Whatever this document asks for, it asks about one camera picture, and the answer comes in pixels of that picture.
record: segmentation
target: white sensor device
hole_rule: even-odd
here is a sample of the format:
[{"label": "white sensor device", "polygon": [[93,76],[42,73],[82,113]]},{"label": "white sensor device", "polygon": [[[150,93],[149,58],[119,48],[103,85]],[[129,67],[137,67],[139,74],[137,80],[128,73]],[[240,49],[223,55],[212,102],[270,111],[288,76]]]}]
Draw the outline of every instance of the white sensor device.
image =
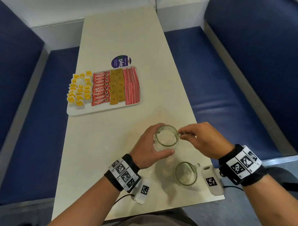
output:
[{"label": "white sensor device", "polygon": [[201,174],[212,195],[219,196],[224,194],[224,187],[219,179],[218,169],[215,169],[213,165],[208,165],[202,169]]},{"label": "white sensor device", "polygon": [[150,186],[152,181],[146,177],[142,177],[138,182],[136,187],[133,189],[132,194],[134,197],[132,199],[138,204],[144,204],[145,200],[150,192]]}]

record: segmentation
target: person's left hand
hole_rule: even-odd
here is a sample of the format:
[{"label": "person's left hand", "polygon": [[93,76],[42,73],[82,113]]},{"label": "person's left hand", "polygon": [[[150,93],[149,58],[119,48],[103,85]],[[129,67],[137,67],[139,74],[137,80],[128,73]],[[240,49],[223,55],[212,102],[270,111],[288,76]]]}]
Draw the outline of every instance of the person's left hand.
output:
[{"label": "person's left hand", "polygon": [[132,156],[134,163],[140,169],[146,169],[156,163],[158,160],[167,158],[175,153],[173,149],[156,151],[153,146],[153,136],[160,126],[164,123],[158,123],[150,126],[140,137],[134,148],[129,153]]}]

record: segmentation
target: table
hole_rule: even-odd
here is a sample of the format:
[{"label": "table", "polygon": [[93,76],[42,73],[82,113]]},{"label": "table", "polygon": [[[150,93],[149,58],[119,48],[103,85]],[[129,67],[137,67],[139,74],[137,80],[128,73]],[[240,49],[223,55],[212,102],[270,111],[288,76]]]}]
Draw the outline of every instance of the table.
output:
[{"label": "table", "polygon": [[[196,123],[152,6],[85,18],[76,73],[111,69],[111,61],[119,55],[128,55],[138,69],[142,102],[69,116],[53,219],[98,181],[111,163],[128,153],[147,127],[159,122],[176,128]],[[124,198],[106,220],[224,199],[210,193],[200,172],[193,186],[179,186],[174,169],[181,161],[211,164],[209,158],[181,140],[173,156],[140,170],[141,176],[153,181],[145,204]]]}]

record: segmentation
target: wristband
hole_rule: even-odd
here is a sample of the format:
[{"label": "wristband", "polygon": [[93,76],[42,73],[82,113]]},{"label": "wristband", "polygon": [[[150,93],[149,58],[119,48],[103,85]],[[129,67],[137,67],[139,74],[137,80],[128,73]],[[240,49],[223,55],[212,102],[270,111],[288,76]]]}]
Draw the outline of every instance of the wristband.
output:
[{"label": "wristband", "polygon": [[104,176],[118,190],[126,190],[128,193],[136,186],[141,177],[138,175],[140,168],[133,162],[130,154],[125,154],[116,160]]},{"label": "wristband", "polygon": [[252,185],[267,174],[262,161],[248,147],[239,144],[218,162],[219,170],[235,185]]}]

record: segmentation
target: person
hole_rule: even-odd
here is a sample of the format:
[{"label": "person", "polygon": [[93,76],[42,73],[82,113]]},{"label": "person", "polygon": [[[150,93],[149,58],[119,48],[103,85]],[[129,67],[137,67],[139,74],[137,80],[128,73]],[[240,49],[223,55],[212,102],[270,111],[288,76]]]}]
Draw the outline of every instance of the person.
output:
[{"label": "person", "polygon": [[[157,152],[153,135],[164,125],[150,126],[129,153],[140,168],[152,166],[160,159],[174,154],[167,149]],[[234,145],[227,141],[209,123],[191,124],[178,130],[182,140],[187,140],[202,154],[219,159],[229,153]],[[265,225],[298,225],[298,201],[280,186],[270,175],[249,186],[243,186],[257,217]],[[77,201],[56,217],[49,226],[98,226],[103,223],[120,192],[103,176]],[[141,215],[121,223],[122,225],[189,225],[167,216]]]}]

